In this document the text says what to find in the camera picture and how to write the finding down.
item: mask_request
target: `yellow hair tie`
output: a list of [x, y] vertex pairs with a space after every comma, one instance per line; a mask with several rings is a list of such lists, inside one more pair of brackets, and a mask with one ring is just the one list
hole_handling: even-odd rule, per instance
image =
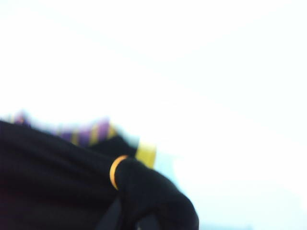
[[119, 163], [121, 163], [127, 157], [128, 157], [127, 155], [122, 155], [120, 157], [117, 157], [113, 161], [113, 163], [111, 165], [111, 168], [110, 168], [110, 181], [111, 181], [113, 187], [115, 187], [116, 190], [118, 190], [118, 188], [117, 188], [117, 185], [116, 185], [116, 182], [115, 182], [115, 171], [116, 171], [116, 168], [119, 165]]

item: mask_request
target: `black fabric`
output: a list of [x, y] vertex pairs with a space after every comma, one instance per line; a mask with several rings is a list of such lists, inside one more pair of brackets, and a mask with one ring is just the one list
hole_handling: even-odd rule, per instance
[[[117, 220], [108, 230], [134, 230], [150, 221], [163, 230], [198, 229], [191, 202], [168, 179], [134, 159], [135, 150], [123, 139], [84, 149], [0, 122], [1, 229], [100, 230], [108, 219], [109, 224]], [[109, 169], [123, 154], [130, 158], [116, 171], [117, 191]]]

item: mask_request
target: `white wall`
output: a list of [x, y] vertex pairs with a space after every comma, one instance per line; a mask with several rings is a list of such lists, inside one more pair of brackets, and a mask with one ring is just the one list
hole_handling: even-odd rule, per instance
[[110, 116], [207, 229], [307, 229], [307, 4], [0, 1], [0, 114]]

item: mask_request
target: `purple and yellow striped fabric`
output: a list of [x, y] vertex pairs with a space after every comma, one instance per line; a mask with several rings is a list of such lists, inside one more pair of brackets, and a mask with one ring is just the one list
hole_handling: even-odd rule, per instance
[[20, 124], [27, 127], [32, 127], [40, 131], [53, 134], [66, 141], [81, 147], [88, 147], [98, 143], [101, 140], [115, 136], [116, 132], [111, 126], [109, 119], [101, 119], [87, 126], [79, 126], [76, 128], [58, 128], [56, 130], [48, 130], [47, 128], [38, 128], [35, 122], [31, 122], [25, 113], [11, 116], [8, 121], [13, 124]]

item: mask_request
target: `yellow trim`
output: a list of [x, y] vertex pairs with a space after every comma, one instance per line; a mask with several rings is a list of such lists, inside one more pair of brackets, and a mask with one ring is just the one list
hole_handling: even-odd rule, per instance
[[58, 128], [58, 129], [56, 130], [56, 135], [57, 135], [58, 137], [60, 137], [60, 136], [61, 136], [61, 133], [62, 133], [62, 131]]
[[146, 143], [144, 141], [139, 142], [135, 158], [143, 162], [148, 168], [154, 168], [154, 161], [156, 156], [156, 146]]
[[79, 136], [78, 136], [78, 131], [75, 130], [72, 135], [71, 135], [71, 143], [74, 145], [78, 145], [79, 144]]
[[126, 159], [128, 156], [127, 155], [122, 155], [120, 157], [117, 157], [111, 167], [110, 167], [110, 181], [111, 181], [111, 184], [113, 185], [113, 187], [118, 190], [118, 187], [117, 187], [117, 184], [115, 182], [115, 172], [116, 172], [116, 168], [117, 166], [119, 165], [119, 163], [121, 163], [124, 159]]
[[14, 115], [12, 114], [11, 117], [10, 117], [10, 123], [14, 124], [14, 119], [15, 119], [15, 117], [14, 117]]
[[109, 130], [107, 132], [107, 139], [111, 139], [112, 137], [117, 136], [116, 130], [112, 123], [109, 124]]
[[99, 126], [98, 124], [94, 125], [91, 131], [90, 143], [89, 145], [94, 145], [98, 142], [98, 134], [99, 134]]

